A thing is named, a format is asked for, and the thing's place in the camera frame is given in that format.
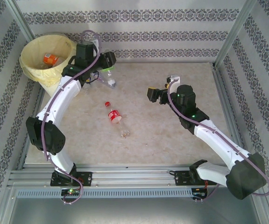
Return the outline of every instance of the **wall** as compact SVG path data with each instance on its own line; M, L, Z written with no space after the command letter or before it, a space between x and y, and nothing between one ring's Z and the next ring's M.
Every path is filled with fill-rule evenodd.
M269 1L255 4L220 73L244 146L264 157L269 177Z
M245 0L17 0L35 35L86 29L120 62L214 62Z
M39 85L26 78L18 57L26 39L0 0L0 203L26 139L25 121L34 113Z

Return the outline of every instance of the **red label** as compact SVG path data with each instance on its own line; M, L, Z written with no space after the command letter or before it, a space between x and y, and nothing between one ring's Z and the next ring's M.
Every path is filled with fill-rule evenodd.
M119 111L117 110L114 110L114 111L111 111L109 114L108 114L108 117L110 118L110 120L112 121L113 119L117 118L117 117L120 117L120 113Z

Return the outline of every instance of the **trash bin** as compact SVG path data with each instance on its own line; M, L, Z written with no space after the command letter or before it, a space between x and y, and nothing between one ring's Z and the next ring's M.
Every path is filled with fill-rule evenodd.
M53 68L44 69L46 53L62 57L65 61ZM52 96L62 77L62 71L69 59L76 54L76 43L64 35L44 35L28 43L22 50L19 62L23 73L37 81Z

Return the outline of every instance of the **purple cable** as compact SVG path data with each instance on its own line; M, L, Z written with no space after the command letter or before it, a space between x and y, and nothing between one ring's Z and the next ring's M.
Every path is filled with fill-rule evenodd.
M80 193L79 193L79 196L77 199L75 199L74 201L70 202L70 203L67 203L67 204L73 204L74 202L78 201L82 195L83 195L83 184L75 177L71 176L70 174L66 173L65 171L63 171L62 169L60 169L58 166L56 166L50 156L47 155L47 149L46 149L46 142L45 142L45 135L44 135L44 127L45 127L45 121L47 119L47 116L49 115L49 111L50 111L50 108L51 106L53 105L55 99L58 97L58 95L64 91L64 88L70 83L72 82L72 80L76 79L77 77L81 76L83 73L85 73L86 71L88 71L90 68L92 68L94 66L94 64L97 62L99 56L100 56L100 52L101 52L101 40L100 40L100 37L98 36L97 33L95 33L94 31L92 30L85 30L82 32L82 35L84 35L85 33L92 33L94 34L94 36L97 38L98 40L98 43L99 43L99 46L98 46L98 53L96 55L96 58L95 60L92 62L92 64L90 64L86 69L82 70L81 72L77 73L75 76L73 76L71 79L69 79L59 90L58 92L56 92L56 94L54 95L54 97L51 99L50 101L50 104L48 105L47 107L47 110L44 114L44 117L43 117L43 120L42 120L42 126L41 126L41 138L42 138L42 147L43 147L43 152L44 152L44 156L45 156L45 159L46 161L49 161L51 162L51 164L54 165L55 169L58 169L59 171L61 171L62 173L64 173L66 176L72 178L73 180L77 181L79 184L80 184Z
M189 121L189 122L192 122L196 125L200 125L200 126L203 126L205 127L206 129L210 130L211 132L217 134L222 140L224 140L235 152L237 152L243 159L245 159L254 169L256 169L256 171L262 175L264 177L264 179L267 181L268 183L268 186L269 186L269 178L252 162L250 161L245 155L243 155L242 153L240 153L240 151L235 147L233 146L225 137L222 136L222 134L220 134L218 131L216 131L215 129L211 128L211 127L208 127L207 125L204 125L200 122L197 122L195 120L192 120L186 116L184 116L183 114L181 114L181 112L176 108L176 106L173 104L172 102L172 98L170 96L170 91L171 91L171 86L172 84L174 84L175 82L177 82L177 80L174 80L170 83L170 85L168 86L168 89L167 89L167 97L168 97L168 101L170 103L170 105L172 106L172 108L174 109L174 111L180 116L182 117L183 119ZM214 189L214 191L210 194L210 196L215 192L215 190L218 188L218 186L216 186L216 188ZM269 195L269 191L267 193L264 193L264 194L257 194L257 193L252 193L253 195L255 196L268 196Z

